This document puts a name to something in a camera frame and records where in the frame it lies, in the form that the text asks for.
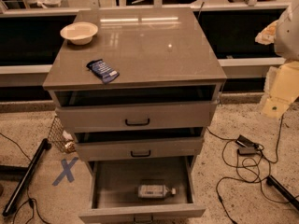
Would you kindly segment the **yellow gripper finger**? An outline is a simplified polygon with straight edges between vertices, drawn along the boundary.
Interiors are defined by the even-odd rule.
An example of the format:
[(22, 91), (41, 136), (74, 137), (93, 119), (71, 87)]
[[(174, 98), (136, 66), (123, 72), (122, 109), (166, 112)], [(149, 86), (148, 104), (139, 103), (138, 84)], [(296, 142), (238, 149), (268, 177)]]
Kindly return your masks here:
[(260, 33), (256, 35), (255, 41), (262, 45), (272, 44), (275, 41), (277, 24), (277, 21), (273, 21), (267, 25)]
[(279, 68), (270, 67), (261, 99), (262, 113), (280, 119), (299, 97), (299, 62), (284, 63)]

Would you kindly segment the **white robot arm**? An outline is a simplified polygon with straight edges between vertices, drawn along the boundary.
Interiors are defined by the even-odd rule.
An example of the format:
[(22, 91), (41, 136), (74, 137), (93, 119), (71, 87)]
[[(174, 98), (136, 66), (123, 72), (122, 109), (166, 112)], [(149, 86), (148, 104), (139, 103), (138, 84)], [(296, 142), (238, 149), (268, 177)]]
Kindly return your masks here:
[(261, 100), (262, 113), (280, 119), (299, 97), (299, 0), (293, 0), (278, 20), (256, 35), (255, 41), (273, 44), (276, 55), (285, 59), (279, 68), (269, 69)]

